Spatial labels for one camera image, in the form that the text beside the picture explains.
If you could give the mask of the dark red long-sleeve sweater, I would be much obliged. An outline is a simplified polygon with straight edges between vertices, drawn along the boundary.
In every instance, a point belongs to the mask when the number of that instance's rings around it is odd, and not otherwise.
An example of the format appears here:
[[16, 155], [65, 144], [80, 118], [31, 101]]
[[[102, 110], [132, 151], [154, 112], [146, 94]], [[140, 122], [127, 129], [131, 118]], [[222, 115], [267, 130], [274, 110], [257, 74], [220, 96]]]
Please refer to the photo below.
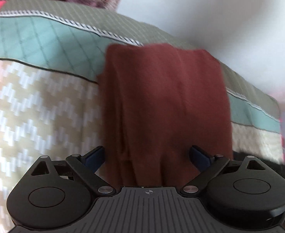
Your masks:
[[199, 174], [193, 145], [232, 158], [230, 103], [220, 63], [206, 50], [113, 44], [98, 82], [115, 188], [183, 186]]

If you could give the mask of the patterned quilt bedspread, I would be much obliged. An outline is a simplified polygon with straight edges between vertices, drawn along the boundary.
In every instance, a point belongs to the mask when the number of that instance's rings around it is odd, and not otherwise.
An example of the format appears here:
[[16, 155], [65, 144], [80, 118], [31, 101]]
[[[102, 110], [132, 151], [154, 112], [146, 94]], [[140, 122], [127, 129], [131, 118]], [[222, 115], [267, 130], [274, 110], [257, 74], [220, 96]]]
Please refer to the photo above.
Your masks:
[[[0, 232], [14, 227], [7, 197], [36, 159], [65, 160], [101, 144], [97, 75], [109, 44], [196, 49], [152, 25], [51, 0], [0, 3]], [[283, 163], [278, 103], [221, 64], [233, 150]], [[215, 221], [174, 188], [125, 188], [95, 211], [47, 232], [246, 232]]]

